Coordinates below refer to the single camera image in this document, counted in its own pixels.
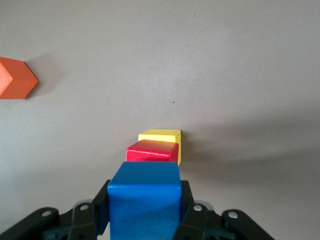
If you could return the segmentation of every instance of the orange block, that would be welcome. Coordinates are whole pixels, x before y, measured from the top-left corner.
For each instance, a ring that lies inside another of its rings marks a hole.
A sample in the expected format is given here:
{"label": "orange block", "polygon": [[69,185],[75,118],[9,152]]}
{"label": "orange block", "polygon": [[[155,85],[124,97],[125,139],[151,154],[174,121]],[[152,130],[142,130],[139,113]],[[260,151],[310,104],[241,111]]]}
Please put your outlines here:
{"label": "orange block", "polygon": [[23,61],[0,57],[0,99],[25,99],[38,82]]}

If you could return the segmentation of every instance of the cube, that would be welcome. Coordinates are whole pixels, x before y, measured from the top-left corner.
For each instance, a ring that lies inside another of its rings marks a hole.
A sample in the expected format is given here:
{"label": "cube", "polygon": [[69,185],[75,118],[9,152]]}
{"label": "cube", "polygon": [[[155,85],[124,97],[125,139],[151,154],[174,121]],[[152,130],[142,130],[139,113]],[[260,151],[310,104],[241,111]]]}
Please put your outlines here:
{"label": "cube", "polygon": [[111,240],[171,240],[182,186],[175,162],[124,162],[107,187]]}
{"label": "cube", "polygon": [[179,144],[167,141],[143,139],[126,150],[128,162],[175,162],[178,163]]}
{"label": "cube", "polygon": [[178,165],[181,163],[181,130],[178,129],[150,129],[138,136],[138,140],[143,139],[164,141],[179,144]]}

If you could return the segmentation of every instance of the gray table surface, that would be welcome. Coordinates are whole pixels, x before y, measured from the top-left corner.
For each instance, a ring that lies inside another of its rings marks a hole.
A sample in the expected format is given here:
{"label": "gray table surface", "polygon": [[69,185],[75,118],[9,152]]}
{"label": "gray table surface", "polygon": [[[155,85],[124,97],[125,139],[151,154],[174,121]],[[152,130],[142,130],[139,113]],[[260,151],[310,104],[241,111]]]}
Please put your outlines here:
{"label": "gray table surface", "polygon": [[318,0],[0,0],[0,56],[40,81],[0,101],[0,232],[93,198],[139,133],[168,128],[182,130],[195,199],[277,240],[319,239],[319,12]]}

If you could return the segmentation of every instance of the yellow block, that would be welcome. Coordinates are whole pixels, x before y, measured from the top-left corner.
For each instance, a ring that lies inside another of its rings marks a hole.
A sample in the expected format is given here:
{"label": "yellow block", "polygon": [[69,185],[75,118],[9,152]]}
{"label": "yellow block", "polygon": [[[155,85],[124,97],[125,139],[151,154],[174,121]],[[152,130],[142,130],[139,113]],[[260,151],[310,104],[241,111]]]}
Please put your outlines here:
{"label": "yellow block", "polygon": [[150,129],[140,133],[138,140],[143,139],[163,141],[179,144],[178,165],[181,162],[181,130],[178,129]]}

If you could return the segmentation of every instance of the wooden block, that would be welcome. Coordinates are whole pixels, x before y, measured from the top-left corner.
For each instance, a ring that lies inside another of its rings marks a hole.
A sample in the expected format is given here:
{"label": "wooden block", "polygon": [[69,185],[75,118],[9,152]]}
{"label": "wooden block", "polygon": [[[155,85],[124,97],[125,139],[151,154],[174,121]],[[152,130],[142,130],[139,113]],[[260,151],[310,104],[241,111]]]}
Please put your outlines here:
{"label": "wooden block", "polygon": [[171,240],[182,187],[175,162],[124,162],[107,187],[111,240]]}
{"label": "wooden block", "polygon": [[179,144],[168,141],[143,139],[126,150],[127,162],[178,163]]}
{"label": "wooden block", "polygon": [[181,130],[178,129],[150,129],[138,136],[138,140],[143,139],[164,141],[179,144],[178,165],[181,163]]}
{"label": "wooden block", "polygon": [[0,99],[25,99],[38,82],[23,61],[0,57]]}

